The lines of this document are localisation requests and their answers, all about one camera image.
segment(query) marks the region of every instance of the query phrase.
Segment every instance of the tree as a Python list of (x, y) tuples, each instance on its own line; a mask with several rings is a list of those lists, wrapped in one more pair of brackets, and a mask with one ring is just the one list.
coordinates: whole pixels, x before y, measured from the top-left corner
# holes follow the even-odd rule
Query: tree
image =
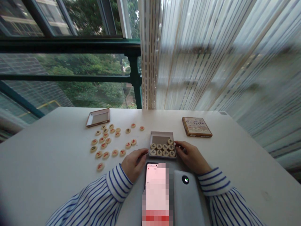
[[(79, 35), (106, 35), (97, 0), (63, 2)], [(117, 34), (122, 35), (117, 1), (110, 0), (110, 3)], [(128, 4), (132, 38), (139, 38), (138, 1), (128, 0)], [(124, 75), (123, 67), (127, 74), (130, 72), (128, 58), (121, 54), (38, 54), (37, 59), (49, 74), (54, 75)], [(130, 92), (125, 83), (57, 84), (76, 107), (124, 107), (125, 93)]]
[(129, 22), (131, 24), (131, 34), (133, 39), (140, 38), (140, 21), (139, 21), (139, 10), (138, 0), (127, 0), (128, 11), (129, 11)]
[[(106, 35), (96, 0), (63, 0), (79, 35)], [(116, 0), (110, 0), (117, 35), (122, 35)]]

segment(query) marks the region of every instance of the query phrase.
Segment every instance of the shirt cuff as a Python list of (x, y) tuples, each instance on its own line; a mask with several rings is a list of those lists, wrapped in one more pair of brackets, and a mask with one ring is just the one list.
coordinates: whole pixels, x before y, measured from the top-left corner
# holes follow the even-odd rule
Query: shirt cuff
[(205, 196), (221, 195), (232, 188), (231, 182), (218, 167), (199, 175), (198, 180)]
[(128, 179), (121, 168), (121, 164), (107, 173), (106, 181), (111, 194), (118, 202), (123, 202), (125, 200), (133, 186), (133, 183)]

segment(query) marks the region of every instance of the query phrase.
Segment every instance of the striped shirt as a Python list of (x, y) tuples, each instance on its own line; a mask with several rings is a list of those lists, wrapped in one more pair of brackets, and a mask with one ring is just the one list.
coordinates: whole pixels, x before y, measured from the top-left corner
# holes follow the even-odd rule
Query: striped shirt
[[(265, 225), (219, 168), (198, 179), (209, 198), (213, 225)], [(71, 197), (46, 225), (115, 225), (121, 204), (132, 186), (119, 164)]]

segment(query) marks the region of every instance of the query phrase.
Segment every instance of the pixelated phone screen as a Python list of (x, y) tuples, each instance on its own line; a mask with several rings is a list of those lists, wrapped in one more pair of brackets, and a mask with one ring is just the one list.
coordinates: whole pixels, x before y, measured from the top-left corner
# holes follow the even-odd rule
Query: pixelated phone screen
[(166, 175), (164, 163), (147, 164), (145, 185), (142, 225), (169, 225), (169, 171)]

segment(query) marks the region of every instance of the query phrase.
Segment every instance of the striped curtain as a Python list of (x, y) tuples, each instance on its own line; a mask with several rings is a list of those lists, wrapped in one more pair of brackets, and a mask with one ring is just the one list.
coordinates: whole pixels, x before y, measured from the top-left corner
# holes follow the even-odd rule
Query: striped curtain
[(142, 108), (156, 109), (163, 0), (139, 0)]
[(301, 0), (163, 6), (156, 108), (225, 111), (280, 163), (299, 153), (300, 166)]

